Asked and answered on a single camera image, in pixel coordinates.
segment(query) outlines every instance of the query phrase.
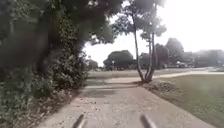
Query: bright sky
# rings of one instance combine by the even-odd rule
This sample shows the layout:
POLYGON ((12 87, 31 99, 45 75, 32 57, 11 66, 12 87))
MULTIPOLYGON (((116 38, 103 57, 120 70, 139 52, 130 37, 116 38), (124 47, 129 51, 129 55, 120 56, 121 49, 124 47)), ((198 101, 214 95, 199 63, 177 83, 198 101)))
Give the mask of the bright sky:
MULTIPOLYGON (((167 31, 156 38, 156 43, 166 44, 169 37, 181 41, 185 51, 204 49, 224 50, 224 0, 166 0, 159 15, 167 31)), ((138 37, 139 54, 147 52, 146 42, 138 37)), ((112 51, 129 50, 135 56, 133 35, 120 36, 114 44, 87 45, 84 49, 100 66, 112 51)))

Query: sunlight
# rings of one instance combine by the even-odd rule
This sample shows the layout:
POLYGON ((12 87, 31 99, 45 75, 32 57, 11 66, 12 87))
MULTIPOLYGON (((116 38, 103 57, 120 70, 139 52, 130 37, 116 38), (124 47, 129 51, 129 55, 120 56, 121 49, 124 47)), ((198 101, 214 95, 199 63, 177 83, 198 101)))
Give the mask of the sunlight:
POLYGON ((224 49, 222 0, 167 0, 159 10, 167 26, 164 37, 176 37, 187 51, 224 49))

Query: paved path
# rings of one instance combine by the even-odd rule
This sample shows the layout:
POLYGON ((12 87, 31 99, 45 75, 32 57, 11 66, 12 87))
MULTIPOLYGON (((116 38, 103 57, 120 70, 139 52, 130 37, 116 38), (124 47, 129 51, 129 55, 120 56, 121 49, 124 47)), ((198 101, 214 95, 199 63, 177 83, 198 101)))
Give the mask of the paved path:
POLYGON ((80 114, 87 117, 87 128, 143 128, 141 114, 150 117, 158 128, 214 128, 144 88, 126 83, 135 80, 138 79, 117 78, 107 80, 105 85, 88 86, 38 128, 71 128, 80 114))

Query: green lawn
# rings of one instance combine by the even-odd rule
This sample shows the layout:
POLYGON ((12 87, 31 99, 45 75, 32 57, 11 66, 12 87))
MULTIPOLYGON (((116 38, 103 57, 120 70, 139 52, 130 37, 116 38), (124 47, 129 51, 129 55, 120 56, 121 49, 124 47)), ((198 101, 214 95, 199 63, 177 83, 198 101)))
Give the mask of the green lawn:
POLYGON ((154 93, 201 120, 224 127, 224 75, 190 75, 165 80, 171 81, 181 95, 154 93))

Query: leaning tree trunk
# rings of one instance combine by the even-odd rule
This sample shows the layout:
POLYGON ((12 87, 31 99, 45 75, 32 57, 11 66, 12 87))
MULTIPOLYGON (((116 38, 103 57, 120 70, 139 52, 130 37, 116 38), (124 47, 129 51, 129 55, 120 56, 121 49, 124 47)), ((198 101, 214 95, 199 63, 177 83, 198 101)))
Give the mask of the leaning tree trunk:
POLYGON ((152 33, 152 66, 151 66, 151 70, 146 78, 146 81, 147 82, 151 82, 152 81, 152 76, 153 76, 153 73, 156 69, 156 65, 157 65, 157 60, 158 60, 158 57, 157 57, 157 53, 156 53, 156 49, 155 49, 155 42, 154 42, 154 37, 155 37, 155 33, 153 32, 152 33))
POLYGON ((152 67, 152 41, 151 41, 151 38, 149 38, 148 42, 149 42, 149 65, 148 65, 148 69, 145 73, 145 79, 147 79, 147 77, 149 75, 149 71, 151 70, 151 67, 152 67))
POLYGON ((135 20, 134 20, 134 16, 132 15, 132 20, 133 20, 133 34, 134 34, 134 38, 135 38, 135 53, 136 53, 136 60, 137 60, 137 70, 138 70, 138 74, 141 78, 141 81, 144 82, 144 77, 141 71, 141 66, 140 66, 140 60, 139 60, 139 55, 138 55, 138 41, 137 41, 137 28, 135 25, 135 20))

